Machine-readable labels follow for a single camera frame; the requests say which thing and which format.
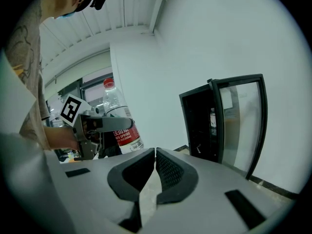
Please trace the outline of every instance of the red label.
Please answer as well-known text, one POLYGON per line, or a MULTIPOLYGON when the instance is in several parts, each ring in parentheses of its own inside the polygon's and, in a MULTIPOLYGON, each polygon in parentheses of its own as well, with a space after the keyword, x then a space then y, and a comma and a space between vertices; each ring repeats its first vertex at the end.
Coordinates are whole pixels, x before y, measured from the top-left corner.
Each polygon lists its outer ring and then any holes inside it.
POLYGON ((127 129, 127 130, 114 131, 114 135, 119 146, 127 145, 131 143, 132 141, 135 141, 136 139, 140 138, 140 135, 138 134, 138 131, 135 125, 132 128, 127 129))

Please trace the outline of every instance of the black baseboard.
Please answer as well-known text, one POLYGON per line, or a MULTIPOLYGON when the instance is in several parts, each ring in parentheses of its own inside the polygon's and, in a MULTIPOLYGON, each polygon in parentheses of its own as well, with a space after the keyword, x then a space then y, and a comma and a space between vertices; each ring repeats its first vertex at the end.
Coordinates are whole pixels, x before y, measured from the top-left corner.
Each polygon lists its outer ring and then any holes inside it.
POLYGON ((189 147, 187 145, 184 145, 184 146, 181 146, 181 147, 178 147, 177 149, 174 149, 174 151, 176 152, 180 152, 184 149, 187 149, 187 150, 190 150, 189 147))
POLYGON ((265 181, 265 180, 263 180, 263 179, 260 179, 260 178, 258 178, 258 177, 255 177, 255 176, 253 176, 253 175, 251 175, 250 180, 251 180, 252 182, 256 183, 256 184, 259 184, 260 182, 263 181, 263 183, 261 184, 261 186, 263 186, 264 188, 267 188, 267 189, 269 189, 270 191, 275 192, 275 193, 277 193, 277 194, 280 194, 280 195, 282 195, 282 196, 284 196, 284 197, 286 197, 286 198, 289 198, 289 199, 298 199, 299 194, 289 192, 289 191, 287 191, 287 190, 285 190, 285 189, 283 189, 283 188, 280 188, 280 187, 278 187, 278 186, 276 186, 276 185, 273 185, 273 184, 271 184, 270 182, 267 182, 267 181, 265 181))

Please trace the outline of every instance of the neck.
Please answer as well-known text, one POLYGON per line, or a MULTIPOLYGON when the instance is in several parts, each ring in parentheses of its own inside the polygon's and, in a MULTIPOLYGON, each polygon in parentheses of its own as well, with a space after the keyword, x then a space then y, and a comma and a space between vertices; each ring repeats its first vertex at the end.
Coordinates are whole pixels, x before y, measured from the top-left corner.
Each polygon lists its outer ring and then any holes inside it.
POLYGON ((41 23, 53 17, 55 13, 55 0, 41 0, 41 23))

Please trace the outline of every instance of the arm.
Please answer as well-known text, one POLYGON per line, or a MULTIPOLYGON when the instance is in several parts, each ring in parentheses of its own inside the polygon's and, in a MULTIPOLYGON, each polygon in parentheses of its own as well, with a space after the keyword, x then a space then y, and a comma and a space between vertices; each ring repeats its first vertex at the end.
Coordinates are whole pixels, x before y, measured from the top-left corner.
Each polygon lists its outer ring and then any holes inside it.
POLYGON ((79 150, 78 142, 70 127, 44 127, 44 131, 51 149, 79 150))

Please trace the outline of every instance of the shirt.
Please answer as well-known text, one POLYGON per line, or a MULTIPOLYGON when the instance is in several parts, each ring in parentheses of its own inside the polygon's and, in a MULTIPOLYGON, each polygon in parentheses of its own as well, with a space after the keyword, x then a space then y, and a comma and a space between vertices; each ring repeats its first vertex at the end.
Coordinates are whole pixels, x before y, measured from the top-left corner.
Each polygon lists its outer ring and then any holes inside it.
POLYGON ((47 119, 50 114, 43 95, 40 20, 41 4, 40 0, 35 0, 18 21, 4 50, 15 73, 37 99, 19 133, 35 140, 43 149, 50 150, 42 125, 42 120, 47 119))

